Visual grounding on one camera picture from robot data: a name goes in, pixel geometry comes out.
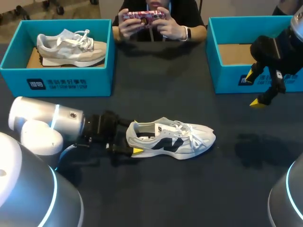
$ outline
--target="hand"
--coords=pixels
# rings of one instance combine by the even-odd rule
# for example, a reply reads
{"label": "hand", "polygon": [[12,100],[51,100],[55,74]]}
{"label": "hand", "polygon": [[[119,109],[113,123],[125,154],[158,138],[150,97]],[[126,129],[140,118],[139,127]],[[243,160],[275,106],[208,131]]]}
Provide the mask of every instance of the hand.
{"label": "hand", "polygon": [[123,9],[118,13],[119,32],[123,38],[129,39],[131,35],[144,28],[144,23],[142,23],[140,19],[128,19],[126,21],[123,21],[123,15],[125,13],[128,13],[128,9]]}
{"label": "hand", "polygon": [[166,38],[173,40],[186,39],[186,30],[183,26],[176,23],[175,19],[171,17],[169,11],[166,8],[158,7],[158,11],[165,14],[166,20],[155,20],[152,25],[156,26],[158,31]]}

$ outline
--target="smartwatch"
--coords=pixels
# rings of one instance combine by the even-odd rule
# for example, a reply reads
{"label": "smartwatch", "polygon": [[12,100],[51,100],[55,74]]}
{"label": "smartwatch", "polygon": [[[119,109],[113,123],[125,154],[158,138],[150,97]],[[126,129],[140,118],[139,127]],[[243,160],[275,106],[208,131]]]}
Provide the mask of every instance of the smartwatch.
{"label": "smartwatch", "polygon": [[188,39],[191,39],[191,30],[190,28],[186,27],[186,26],[183,26],[186,30],[186,39],[181,39],[180,41],[187,41]]}

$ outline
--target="floor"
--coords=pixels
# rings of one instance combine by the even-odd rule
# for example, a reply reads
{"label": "floor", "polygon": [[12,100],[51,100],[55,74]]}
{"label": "floor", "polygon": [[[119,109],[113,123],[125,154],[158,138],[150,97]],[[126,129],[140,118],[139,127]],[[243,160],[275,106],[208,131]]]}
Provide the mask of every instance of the floor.
{"label": "floor", "polygon": [[[64,15],[56,13],[56,7],[51,5],[48,10],[42,8],[42,3],[24,7],[32,20],[50,19],[96,19],[100,18],[99,5],[91,5],[89,0],[59,0],[64,7]],[[16,16],[13,12],[3,15],[0,24],[0,44],[9,43],[22,16]]]}

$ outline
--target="white sneaker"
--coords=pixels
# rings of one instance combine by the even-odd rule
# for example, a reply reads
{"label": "white sneaker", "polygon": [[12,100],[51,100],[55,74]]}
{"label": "white sneaker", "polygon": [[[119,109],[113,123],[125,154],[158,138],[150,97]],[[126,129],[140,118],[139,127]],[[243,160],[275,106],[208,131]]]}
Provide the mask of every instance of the white sneaker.
{"label": "white sneaker", "polygon": [[213,130],[206,126],[165,117],[150,123],[132,122],[126,131],[128,145],[134,148],[132,157],[170,155],[188,159],[207,151],[215,139]]}
{"label": "white sneaker", "polygon": [[71,64],[87,67],[104,60],[107,44],[88,37],[89,30],[70,32],[64,30],[57,36],[37,37],[37,49],[42,56],[43,66]]}

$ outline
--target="lanyard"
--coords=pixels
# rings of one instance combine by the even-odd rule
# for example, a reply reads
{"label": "lanyard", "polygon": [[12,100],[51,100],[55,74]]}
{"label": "lanyard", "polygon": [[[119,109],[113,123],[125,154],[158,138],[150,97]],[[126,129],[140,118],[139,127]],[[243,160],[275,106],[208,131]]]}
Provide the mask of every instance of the lanyard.
{"label": "lanyard", "polygon": [[[171,1],[169,1],[169,13],[171,13]],[[151,41],[154,42],[153,39],[153,32],[152,32],[152,28],[150,27],[150,35],[151,35]]]}

